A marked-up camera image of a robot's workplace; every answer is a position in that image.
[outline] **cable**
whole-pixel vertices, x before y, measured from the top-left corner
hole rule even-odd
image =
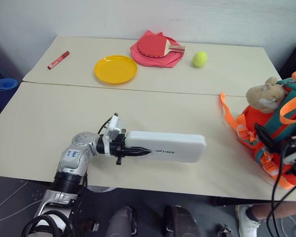
[[[29,182],[25,182],[21,187],[19,187],[16,191],[14,191],[10,196],[8,196],[1,204],[0,207],[2,207],[3,204],[5,204],[6,201],[8,201],[13,195],[15,195],[18,191],[20,191],[25,185],[27,185]]]
[[[50,231],[51,231],[51,234],[53,235],[53,237],[61,237],[60,231],[57,227],[56,222],[54,221],[53,218],[51,218],[48,215],[37,216],[33,220],[28,222],[22,230],[21,237],[26,237],[29,234],[29,228],[36,226],[41,220],[44,220],[48,223],[48,226],[50,228]]]
[[[288,216],[288,218],[290,218],[293,221],[294,225],[296,226],[296,221],[294,220],[294,218],[291,217],[291,216]],[[282,231],[283,231],[285,237],[288,237],[287,234],[286,234],[286,232],[285,232],[285,230],[284,230],[284,227],[283,227],[283,219],[284,218],[281,218],[281,228],[282,228]]]
[[[279,168],[279,171],[278,171],[278,175],[277,175],[277,178],[276,178],[276,181],[275,181],[275,184],[273,186],[273,190],[272,190],[272,198],[271,198],[271,212],[270,214],[268,215],[267,217],[267,220],[266,220],[266,226],[267,226],[267,229],[270,233],[270,235],[273,237],[273,234],[271,232],[271,229],[270,229],[270,226],[269,226],[269,216],[272,215],[272,218],[273,218],[273,224],[274,224],[274,228],[275,228],[275,232],[276,232],[276,235],[277,237],[280,237],[280,234],[278,232],[278,228],[277,228],[277,223],[276,223],[276,219],[275,219],[275,214],[274,214],[274,197],[275,197],[275,191],[276,191],[276,188],[277,188],[277,185],[280,181],[280,178],[282,176],[282,173],[283,173],[283,159],[285,157],[285,154],[286,154],[286,151],[288,149],[288,147],[290,146],[289,143],[286,144],[286,146],[284,147],[284,149],[282,150],[281,152],[281,155],[280,155],[280,168]]]
[[[13,213],[13,214],[11,214],[11,215],[9,215],[9,216],[6,216],[6,217],[0,219],[0,221],[4,221],[4,220],[6,220],[6,219],[8,219],[8,218],[10,218],[10,217],[12,217],[12,216],[15,216],[16,214],[19,214],[21,211],[24,211],[26,208],[28,208],[28,207],[30,207],[30,206],[32,206],[32,205],[34,205],[34,204],[36,204],[36,203],[38,203],[38,202],[40,202],[40,201],[42,201],[42,199],[41,199],[41,200],[38,200],[38,201],[35,201],[35,202],[31,203],[30,205],[27,205],[27,206],[24,207],[23,209],[21,209],[21,210],[15,212],[15,213]]]
[[[276,205],[275,205],[273,211],[276,211],[276,209],[280,206],[280,204],[283,202],[283,200],[284,200],[285,198],[287,198],[287,196],[290,195],[295,189],[296,189],[296,185],[295,185],[295,187],[293,187],[291,190],[289,190],[289,191],[284,195],[284,197],[282,197],[281,200],[279,200],[279,201],[276,203]],[[274,235],[272,234],[272,232],[271,232],[271,230],[270,230],[270,226],[269,226],[269,219],[270,219],[270,217],[271,217],[271,212],[270,212],[269,215],[267,216],[267,219],[266,219],[266,226],[267,226],[267,229],[269,230],[270,235],[271,235],[272,237],[274,237]]]
[[[98,134],[100,134],[100,132],[102,131],[102,129],[104,128],[105,125],[107,125],[107,123],[109,123],[109,121],[111,120],[112,117],[110,117],[105,123],[103,123],[103,125],[100,127],[100,130],[98,131]]]
[[[81,193],[81,198],[80,198],[80,201],[79,201],[79,204],[77,207],[77,211],[80,209],[80,206],[81,206],[82,200],[84,198],[87,187],[88,187],[88,174],[86,172],[83,177],[83,181],[82,181],[82,193]]]
[[[44,215],[55,215],[55,216],[58,216],[66,224],[66,228],[69,231],[69,236],[70,237],[76,237],[75,229],[70,224],[68,217],[65,216],[62,212],[57,211],[57,210],[51,210],[51,211],[45,212]]]
[[[284,230],[284,227],[283,227],[283,218],[281,218],[281,228],[282,228],[282,231],[283,231],[284,235],[285,235],[286,237],[288,237],[288,235],[286,234],[286,232],[285,232],[285,230]]]
[[[296,221],[294,220],[293,217],[289,216],[289,218],[294,222],[295,226],[296,226]]]

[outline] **table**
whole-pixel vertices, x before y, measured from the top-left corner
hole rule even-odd
[[[235,115],[247,105],[244,97],[227,102]],[[215,95],[23,82],[0,114],[0,176],[52,181],[71,138],[96,132],[114,112],[128,131],[202,134],[208,147],[197,163],[124,158],[117,166],[98,156],[88,168],[90,185],[270,199],[274,181],[236,140]],[[296,191],[287,200],[296,200]]]
[[[188,94],[245,96],[252,86],[264,84],[278,73],[261,47],[181,43],[186,46],[182,60],[172,69],[138,65],[137,75],[128,83],[110,85],[93,74],[97,61],[108,55],[130,55],[135,40],[57,36],[24,81],[108,87],[128,90],[162,91]],[[70,55],[52,70],[47,65],[65,51]],[[205,51],[208,61],[202,68],[192,65],[192,57]]]

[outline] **red marker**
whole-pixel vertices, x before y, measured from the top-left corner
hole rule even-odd
[[[54,62],[49,64],[47,66],[48,69],[52,69],[55,67],[57,64],[59,64],[64,58],[66,58],[69,55],[69,51],[64,52],[59,58],[57,58]]]

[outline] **tennis ball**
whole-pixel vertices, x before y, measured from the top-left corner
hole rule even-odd
[[[196,67],[202,67],[207,61],[207,54],[205,52],[197,52],[193,57],[193,64]]]

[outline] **stuffed animal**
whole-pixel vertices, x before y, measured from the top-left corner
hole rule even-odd
[[[276,82],[276,77],[270,77],[264,85],[250,88],[246,94],[248,103],[265,114],[274,112],[286,96],[285,90]]]

